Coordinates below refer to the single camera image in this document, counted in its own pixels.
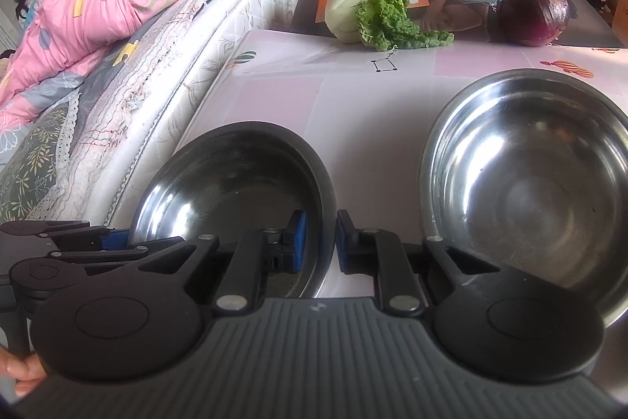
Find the purple onion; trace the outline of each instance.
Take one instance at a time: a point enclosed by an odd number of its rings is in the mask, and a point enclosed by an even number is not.
[[[508,41],[540,47],[566,29],[569,4],[567,0],[501,0],[497,21]]]

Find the bed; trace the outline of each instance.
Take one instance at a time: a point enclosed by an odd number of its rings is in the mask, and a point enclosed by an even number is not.
[[[58,141],[48,149],[54,184],[27,217],[127,227],[241,38],[251,29],[287,27],[296,1],[180,0],[166,10],[130,42],[123,69],[99,92],[80,131],[81,88],[48,111],[48,128],[31,131],[56,130]]]

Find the metal screw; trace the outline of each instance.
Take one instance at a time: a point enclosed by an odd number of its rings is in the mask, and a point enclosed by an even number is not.
[[[268,243],[279,243],[281,240],[281,230],[277,228],[265,228],[263,233],[268,239]]]
[[[416,311],[421,306],[421,301],[417,297],[410,295],[397,295],[388,302],[390,307],[397,311]]]
[[[223,295],[216,301],[216,305],[225,311],[240,311],[248,303],[241,295]]]

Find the stainless steel bowl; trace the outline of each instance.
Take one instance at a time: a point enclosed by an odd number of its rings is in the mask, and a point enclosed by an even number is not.
[[[130,240],[237,242],[246,230],[285,227],[307,214],[303,269],[269,277],[268,296],[312,297],[332,259],[335,197],[316,152],[287,128],[263,122],[225,125],[184,146],[155,175],[131,223]]]
[[[551,71],[481,79],[445,106],[420,168],[422,228],[628,308],[628,118]]]

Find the human hand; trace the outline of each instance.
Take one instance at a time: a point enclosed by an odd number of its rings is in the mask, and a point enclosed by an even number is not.
[[[442,12],[436,10],[428,10],[425,12],[418,21],[419,27],[423,29],[423,31],[452,31],[453,30],[453,22],[449,16]]]
[[[18,398],[26,396],[46,377],[42,362],[36,353],[19,360],[2,347],[0,347],[0,374],[17,380],[15,394]]]

